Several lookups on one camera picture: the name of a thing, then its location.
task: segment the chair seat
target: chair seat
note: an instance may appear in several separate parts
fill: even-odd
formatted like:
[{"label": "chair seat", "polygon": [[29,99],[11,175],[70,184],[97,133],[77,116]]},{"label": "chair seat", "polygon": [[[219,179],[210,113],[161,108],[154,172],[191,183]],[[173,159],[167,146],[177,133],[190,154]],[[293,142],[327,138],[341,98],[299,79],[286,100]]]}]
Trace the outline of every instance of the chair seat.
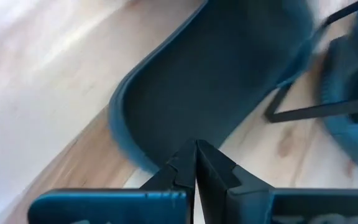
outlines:
[{"label": "chair seat", "polygon": [[204,3],[123,79],[109,107],[114,138],[152,172],[189,138],[219,147],[305,68],[312,29],[304,1]]}]

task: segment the wooden floor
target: wooden floor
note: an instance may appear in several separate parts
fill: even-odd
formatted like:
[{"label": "wooden floor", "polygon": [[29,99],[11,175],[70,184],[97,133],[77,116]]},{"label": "wooden floor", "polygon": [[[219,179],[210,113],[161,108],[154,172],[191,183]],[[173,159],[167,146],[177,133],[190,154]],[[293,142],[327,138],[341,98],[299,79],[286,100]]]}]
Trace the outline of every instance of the wooden floor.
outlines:
[{"label": "wooden floor", "polygon": [[[61,6],[61,2],[69,1],[51,2]],[[110,138],[105,106],[124,75],[202,1],[111,1],[114,4],[108,7],[104,4],[110,2],[94,2],[83,0],[82,8],[72,12],[79,21],[91,21],[81,29],[73,28],[78,25],[73,19],[69,22],[73,27],[67,32],[70,35],[61,38],[57,35],[61,31],[56,31],[54,35],[59,38],[53,44],[49,45],[48,38],[40,38],[25,50],[0,55],[0,80],[10,77],[10,73],[3,73],[6,70],[15,71],[11,83],[0,81],[0,136],[7,136],[0,141],[4,150],[0,154],[6,161],[0,162],[0,201],[16,197],[1,214],[0,223],[25,223],[31,201],[53,188],[138,187],[150,177],[131,164]],[[88,10],[97,16],[90,19]],[[51,15],[44,18],[46,14],[35,11],[32,17],[38,19],[21,23],[17,30],[22,33],[9,30],[6,36],[10,38],[1,39],[0,47],[14,40],[24,45],[38,37],[36,34],[44,28],[42,21],[53,19]],[[334,26],[325,43],[344,30]],[[35,43],[43,41],[48,44],[40,49]],[[37,58],[38,54],[46,56]],[[298,80],[281,110],[314,104],[322,57],[317,57],[313,71]],[[237,127],[220,150],[275,187],[358,188],[358,167],[325,132],[320,120],[265,122],[261,114],[271,98],[267,97]],[[6,184],[12,184],[12,189],[1,188]],[[202,223],[199,201],[196,209],[195,223]]]},{"label": "wooden floor", "polygon": [[[310,106],[319,63],[291,89],[280,111]],[[358,167],[341,151],[318,119],[270,124],[262,116],[268,96],[226,139],[220,150],[274,187],[358,188]],[[111,139],[107,108],[40,174],[9,216],[23,223],[31,201],[53,188],[136,188],[150,174],[136,169]],[[203,223],[196,200],[195,223]]]}]

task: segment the dark teal chair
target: dark teal chair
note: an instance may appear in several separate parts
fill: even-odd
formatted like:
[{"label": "dark teal chair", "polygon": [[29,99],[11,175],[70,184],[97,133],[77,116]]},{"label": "dark teal chair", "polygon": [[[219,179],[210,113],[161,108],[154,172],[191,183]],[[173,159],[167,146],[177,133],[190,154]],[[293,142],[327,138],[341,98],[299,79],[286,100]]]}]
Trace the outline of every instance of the dark teal chair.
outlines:
[{"label": "dark teal chair", "polygon": [[189,138],[219,147],[311,55],[302,0],[209,0],[121,82],[109,125],[127,156],[155,172]]}]

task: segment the dark teal plastic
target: dark teal plastic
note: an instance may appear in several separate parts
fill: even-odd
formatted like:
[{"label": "dark teal plastic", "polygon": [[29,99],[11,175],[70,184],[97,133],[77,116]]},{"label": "dark teal plastic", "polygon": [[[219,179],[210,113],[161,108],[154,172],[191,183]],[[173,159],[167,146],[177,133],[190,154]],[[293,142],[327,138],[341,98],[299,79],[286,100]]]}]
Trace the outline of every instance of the dark teal plastic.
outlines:
[{"label": "dark teal plastic", "polygon": [[311,53],[302,0],[209,0],[123,79],[109,124],[127,156],[155,172],[189,138],[219,147]]},{"label": "dark teal plastic", "polygon": [[181,191],[59,189],[34,200],[27,217],[30,224],[183,224],[187,201]]}]

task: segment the white surface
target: white surface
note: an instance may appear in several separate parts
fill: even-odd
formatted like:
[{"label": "white surface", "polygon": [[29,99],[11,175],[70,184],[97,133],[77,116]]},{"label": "white surface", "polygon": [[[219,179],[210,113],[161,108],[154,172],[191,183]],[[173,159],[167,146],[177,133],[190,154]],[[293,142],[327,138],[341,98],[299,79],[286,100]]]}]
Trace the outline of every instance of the white surface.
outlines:
[{"label": "white surface", "polygon": [[105,73],[53,61],[121,4],[0,1],[0,212],[106,105]]}]

